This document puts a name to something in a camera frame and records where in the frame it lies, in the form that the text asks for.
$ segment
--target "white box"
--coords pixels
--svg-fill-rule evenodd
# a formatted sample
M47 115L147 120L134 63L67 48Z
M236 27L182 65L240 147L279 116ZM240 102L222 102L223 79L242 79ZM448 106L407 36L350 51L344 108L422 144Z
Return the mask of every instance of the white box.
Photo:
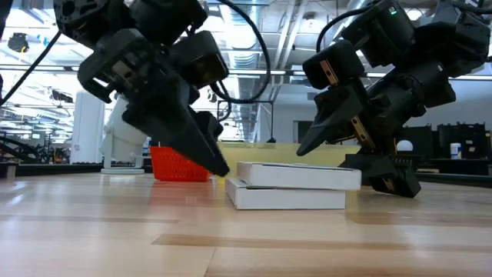
M238 178L252 186L294 189L361 189L361 171L334 167L238 162Z
M236 209L345 209L344 191L252 188L240 179L227 179L225 190Z

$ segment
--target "ceiling light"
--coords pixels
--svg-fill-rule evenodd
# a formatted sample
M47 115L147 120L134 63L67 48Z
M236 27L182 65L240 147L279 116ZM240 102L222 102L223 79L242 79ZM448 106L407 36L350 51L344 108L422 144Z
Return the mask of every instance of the ceiling light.
M0 122L1 127L17 128L17 125L12 122Z
M55 133L59 135L71 135L71 132L63 131L63 130L56 130Z
M368 78L383 78L386 73L367 73L366 77Z
M66 136L52 136L51 139L63 139L63 140L66 140L66 139L68 139L68 137L66 137Z
M29 65L0 65L1 70L27 70L29 68ZM60 71L63 72L65 71L65 68L63 66L56 66L56 65L38 65L36 66L37 72L42 72L42 71Z
M266 70L260 70L260 69L230 69L229 73L237 74L237 75L243 75L243 74L265 75L265 74L267 74L267 71ZM272 75L284 75L285 70L272 70L271 74Z
M463 75L450 80L492 81L492 75Z
M7 134L31 134L32 131L28 130L2 130L2 132L6 132Z
M262 54L263 51L260 49L234 49L234 48L226 48L221 49L221 52L233 52L234 54Z
M412 8L410 11L407 11L407 15L411 21L415 21L419 19L423 15L423 13L416 8Z

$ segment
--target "pillar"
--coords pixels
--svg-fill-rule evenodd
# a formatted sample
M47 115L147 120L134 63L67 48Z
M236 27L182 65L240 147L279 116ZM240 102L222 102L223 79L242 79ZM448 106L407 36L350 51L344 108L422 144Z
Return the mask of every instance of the pillar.
M77 92L74 117L70 163L102 162L105 103L86 91Z

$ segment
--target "wall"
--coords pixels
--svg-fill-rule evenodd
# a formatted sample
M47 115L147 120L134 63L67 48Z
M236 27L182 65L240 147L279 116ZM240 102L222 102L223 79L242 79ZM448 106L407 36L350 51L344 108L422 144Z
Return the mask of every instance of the wall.
M104 102L80 91L76 95L74 117L70 163L101 162L99 147L105 119Z
M294 106L294 105L275 105L274 106L274 138L277 142L293 143L294 142L294 122L295 121L312 121L316 115L316 107L312 106ZM260 109L258 124L258 142L266 142L270 138L270 115Z

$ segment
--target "wooden table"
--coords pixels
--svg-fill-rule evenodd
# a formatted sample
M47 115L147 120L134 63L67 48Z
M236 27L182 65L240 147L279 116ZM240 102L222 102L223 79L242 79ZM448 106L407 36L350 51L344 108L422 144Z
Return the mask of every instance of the wooden table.
M221 185L0 181L1 277L492 276L492 190L364 188L346 211L236 211Z

